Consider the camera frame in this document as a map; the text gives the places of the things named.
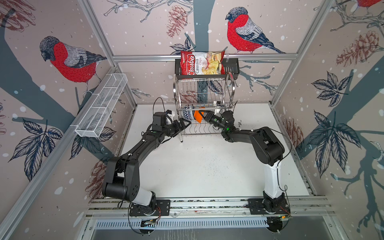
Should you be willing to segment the orange plastic bowl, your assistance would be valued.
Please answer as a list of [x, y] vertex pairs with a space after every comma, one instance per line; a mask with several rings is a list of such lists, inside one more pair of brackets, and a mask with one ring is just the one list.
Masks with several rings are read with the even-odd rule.
[[203, 110], [196, 110], [194, 112], [194, 118], [195, 120], [198, 122], [198, 123], [202, 123], [202, 121], [204, 120], [204, 114], [205, 114], [205, 111]]

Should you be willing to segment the red patterned bowl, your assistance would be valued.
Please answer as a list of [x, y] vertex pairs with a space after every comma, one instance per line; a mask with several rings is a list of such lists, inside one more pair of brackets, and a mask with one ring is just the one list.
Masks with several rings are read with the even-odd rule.
[[182, 111], [182, 118], [188, 121], [193, 121], [194, 120], [193, 112], [190, 110]]

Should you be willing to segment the blue floral ceramic bowl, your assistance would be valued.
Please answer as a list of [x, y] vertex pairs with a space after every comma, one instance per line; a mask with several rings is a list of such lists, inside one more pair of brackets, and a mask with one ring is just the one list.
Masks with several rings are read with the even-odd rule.
[[193, 119], [193, 120], [196, 120], [195, 112], [196, 112], [195, 110], [192, 110], [192, 111], [191, 111], [191, 113], [192, 113], [192, 119]]

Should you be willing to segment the stainless steel dish rack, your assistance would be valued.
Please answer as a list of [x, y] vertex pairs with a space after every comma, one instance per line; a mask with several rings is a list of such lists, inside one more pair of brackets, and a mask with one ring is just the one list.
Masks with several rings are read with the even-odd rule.
[[[232, 110], [235, 106], [235, 80], [232, 73], [225, 78], [196, 78], [198, 75], [187, 76], [187, 79], [177, 79], [174, 75], [173, 93], [178, 118], [182, 118], [184, 110], [213, 111], [220, 116], [223, 112]], [[207, 123], [196, 120], [182, 133], [182, 142], [186, 136], [217, 135], [221, 130]]]

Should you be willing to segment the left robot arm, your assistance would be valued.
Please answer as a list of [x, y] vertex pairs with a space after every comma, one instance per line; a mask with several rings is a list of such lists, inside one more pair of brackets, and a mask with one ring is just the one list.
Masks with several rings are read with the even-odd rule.
[[145, 190], [140, 184], [140, 165], [162, 143], [165, 137], [174, 138], [192, 124], [180, 118], [167, 124], [157, 116], [143, 133], [141, 140], [127, 153], [109, 159], [102, 184], [102, 195], [128, 201], [154, 212], [157, 208], [156, 194]]

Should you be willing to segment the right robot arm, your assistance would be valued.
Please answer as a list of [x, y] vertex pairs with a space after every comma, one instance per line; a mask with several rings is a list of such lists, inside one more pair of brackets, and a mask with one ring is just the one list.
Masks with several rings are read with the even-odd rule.
[[263, 206], [266, 212], [273, 214], [278, 210], [290, 212], [286, 194], [280, 185], [279, 163], [284, 159], [285, 148], [272, 129], [262, 127], [257, 130], [241, 130], [235, 127], [233, 111], [225, 111], [221, 116], [213, 111], [199, 110], [199, 115], [221, 130], [221, 135], [229, 143], [247, 143], [253, 146], [257, 159], [265, 167], [265, 187]]

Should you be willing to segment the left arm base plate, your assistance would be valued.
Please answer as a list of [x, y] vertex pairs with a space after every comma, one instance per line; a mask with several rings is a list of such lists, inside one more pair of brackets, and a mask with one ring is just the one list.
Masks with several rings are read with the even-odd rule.
[[170, 200], [156, 200], [154, 210], [151, 207], [131, 204], [129, 209], [130, 217], [158, 217], [169, 216], [171, 201]]

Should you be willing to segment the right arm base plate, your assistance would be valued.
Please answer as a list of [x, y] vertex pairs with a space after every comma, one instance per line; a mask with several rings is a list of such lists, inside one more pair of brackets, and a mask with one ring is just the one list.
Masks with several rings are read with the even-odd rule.
[[248, 199], [245, 207], [250, 210], [251, 215], [289, 215], [291, 212], [286, 199], [283, 199], [282, 204], [271, 211], [265, 209], [263, 201], [263, 198]]

